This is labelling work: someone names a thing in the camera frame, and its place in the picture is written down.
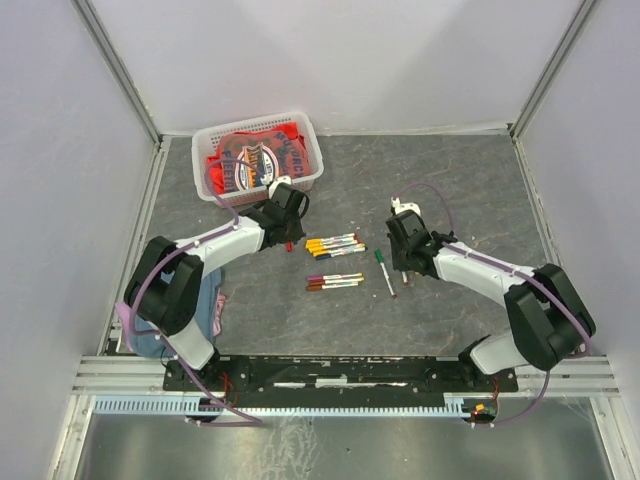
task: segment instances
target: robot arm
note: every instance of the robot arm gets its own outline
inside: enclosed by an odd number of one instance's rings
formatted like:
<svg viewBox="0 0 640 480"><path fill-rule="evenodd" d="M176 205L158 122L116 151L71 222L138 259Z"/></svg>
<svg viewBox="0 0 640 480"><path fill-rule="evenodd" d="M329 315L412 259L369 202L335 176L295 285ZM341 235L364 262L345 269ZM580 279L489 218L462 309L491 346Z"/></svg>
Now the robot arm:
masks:
<svg viewBox="0 0 640 480"><path fill-rule="evenodd" d="M138 309L138 314L162 332L173 350L192 368L200 370L215 351L193 319L202 278L236 258L304 237L301 216L305 212L301 215L299 209L303 200L308 202L308 197L290 185L288 176L276 179L269 187L269 200L240 212L236 226L229 222L197 237L176 242L155 237L147 244L125 290L124 301L129 307L144 280L164 257L184 245L196 244L189 253L169 262L162 270L164 275L153 279ZM199 244L198 238L230 227L231 231Z"/></svg>
<svg viewBox="0 0 640 480"><path fill-rule="evenodd" d="M547 264L540 269L502 262L459 242L453 232L429 232L415 204L392 201L387 220L393 267L468 287L503 306L510 329L485 337L463 352L485 375L531 364L549 371L582 343L567 318L519 274L533 277L556 296L591 337L595 324L565 272Z"/></svg>

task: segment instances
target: metal floor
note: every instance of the metal floor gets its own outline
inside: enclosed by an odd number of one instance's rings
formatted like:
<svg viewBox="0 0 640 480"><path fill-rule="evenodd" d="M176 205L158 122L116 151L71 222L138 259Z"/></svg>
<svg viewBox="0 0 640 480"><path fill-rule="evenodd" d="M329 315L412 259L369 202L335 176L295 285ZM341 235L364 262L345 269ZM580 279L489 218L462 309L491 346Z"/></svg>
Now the metal floor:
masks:
<svg viewBox="0 0 640 480"><path fill-rule="evenodd" d="M511 416L523 400L501 401ZM588 399L546 400L521 423L471 430L437 418L265 418L197 428L94 415L76 480L607 480Z"/></svg>
<svg viewBox="0 0 640 480"><path fill-rule="evenodd" d="M523 265L544 254L510 137L319 137L325 172L310 192L303 220L308 237L357 232L369 251L317 262L298 246L273 248L225 268L228 301L217 347L226 353L326 355L455 355L476 339L506 328L504 310L450 283L414 277L398 293L387 290L373 251L391 268L386 238L390 197L418 179L450 197L458 235L469 246ZM448 231L435 194L414 190L429 228ZM191 139L173 138L148 238L204 233L229 220L226 211L196 194ZM313 274L363 272L361 287L307 292Z"/></svg>

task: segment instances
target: blue cloth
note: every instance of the blue cloth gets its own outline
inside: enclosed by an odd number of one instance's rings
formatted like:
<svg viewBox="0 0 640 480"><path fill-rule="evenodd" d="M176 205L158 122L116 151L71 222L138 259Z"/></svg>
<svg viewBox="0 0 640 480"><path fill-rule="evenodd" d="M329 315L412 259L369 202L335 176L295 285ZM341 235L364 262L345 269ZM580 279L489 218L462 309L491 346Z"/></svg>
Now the blue cloth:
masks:
<svg viewBox="0 0 640 480"><path fill-rule="evenodd" d="M166 282L171 280L171 275L162 274L162 279ZM200 327L200 331L211 344L214 343L213 320L216 312L218 299L218 289L222 282L222 272L220 269L214 270L200 282L200 293L194 318ZM136 330L150 330L151 325L140 316L136 316ZM141 357L170 357L172 352L167 352L165 346L156 340L155 335L131 335L131 348L134 353Z"/></svg>

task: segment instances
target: black mounting plate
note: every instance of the black mounting plate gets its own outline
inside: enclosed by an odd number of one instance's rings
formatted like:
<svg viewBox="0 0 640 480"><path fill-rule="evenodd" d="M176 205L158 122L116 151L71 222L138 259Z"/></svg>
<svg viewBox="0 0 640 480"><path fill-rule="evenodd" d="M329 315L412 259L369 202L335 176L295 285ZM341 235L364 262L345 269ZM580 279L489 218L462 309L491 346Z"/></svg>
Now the black mounting plate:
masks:
<svg viewBox="0 0 640 480"><path fill-rule="evenodd" d="M224 390L223 373L238 392L239 408L441 407L443 393L518 391L513 369L465 377L462 362L436 357L222 356L198 372L211 391ZM198 391L177 361L167 365L163 389Z"/></svg>

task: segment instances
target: marker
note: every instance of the marker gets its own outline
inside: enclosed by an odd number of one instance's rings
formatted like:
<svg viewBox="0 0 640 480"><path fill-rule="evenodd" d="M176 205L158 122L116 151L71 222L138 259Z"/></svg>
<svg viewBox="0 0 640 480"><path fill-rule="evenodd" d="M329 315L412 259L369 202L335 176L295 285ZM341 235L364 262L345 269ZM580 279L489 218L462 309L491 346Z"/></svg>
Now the marker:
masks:
<svg viewBox="0 0 640 480"><path fill-rule="evenodd" d="M313 252L315 250L320 250L323 248L329 249L329 248L344 247L346 245L354 245L356 243L360 243L360 239L358 237L349 238L347 240L342 240L340 242L316 243L316 244L308 245L304 248L306 248L310 252Z"/></svg>
<svg viewBox="0 0 640 480"><path fill-rule="evenodd" d="M358 285L360 285L360 282L333 283L331 285L308 285L307 292L317 292L319 290L326 290L328 288L357 287Z"/></svg>
<svg viewBox="0 0 640 480"><path fill-rule="evenodd" d="M353 249L344 249L344 250L339 250L337 252L330 252L330 253L324 253L322 255L318 255L316 257L316 260L326 260L327 258L333 258L333 257L338 257L340 255L349 255L350 253L358 253L358 252L366 252L367 251L367 247L357 247L357 248L353 248Z"/></svg>
<svg viewBox="0 0 640 480"><path fill-rule="evenodd" d="M384 273L384 278L387 281L387 286L389 287L389 292L391 293L391 297L392 298L398 298L398 296L396 295L396 292L393 291L393 287L391 286L391 279L389 278L389 273L387 272L387 267L385 267L384 265L384 259L382 258L382 253L380 253L380 250L376 250L376 258L378 259L378 263L380 264L380 267L382 268L382 273Z"/></svg>
<svg viewBox="0 0 640 480"><path fill-rule="evenodd" d="M360 278L345 278L344 280L312 280L309 282L309 285L337 285L339 283L353 283L353 282L364 282L364 277Z"/></svg>
<svg viewBox="0 0 640 480"><path fill-rule="evenodd" d="M346 238L353 238L355 237L356 234L355 233L346 233L344 235L338 235L337 237L328 237L328 238L310 238L309 240L307 240L307 242L305 243L305 246L314 244L314 243L329 243L329 242L335 242L338 240L344 240Z"/></svg>
<svg viewBox="0 0 640 480"><path fill-rule="evenodd" d="M349 245L357 245L357 244L358 244L358 240L353 238L346 242L330 243L326 245L312 245L310 247L307 247L307 250L313 253L313 252L317 252L318 250L330 250L332 248L348 247Z"/></svg>
<svg viewBox="0 0 640 480"><path fill-rule="evenodd" d="M344 245L344 246L336 247L336 248L327 248L327 249L324 249L324 250L314 250L313 252L311 252L311 255L313 255L314 257L317 257L318 255L325 255L327 253L336 253L336 252L341 252L343 250L350 250L350 249L360 248L360 247L366 247L366 245L364 243L355 243L353 245Z"/></svg>
<svg viewBox="0 0 640 480"><path fill-rule="evenodd" d="M309 282L313 282L314 280L339 280L342 278L355 278L362 277L362 273L348 273L346 275L311 275L307 277Z"/></svg>

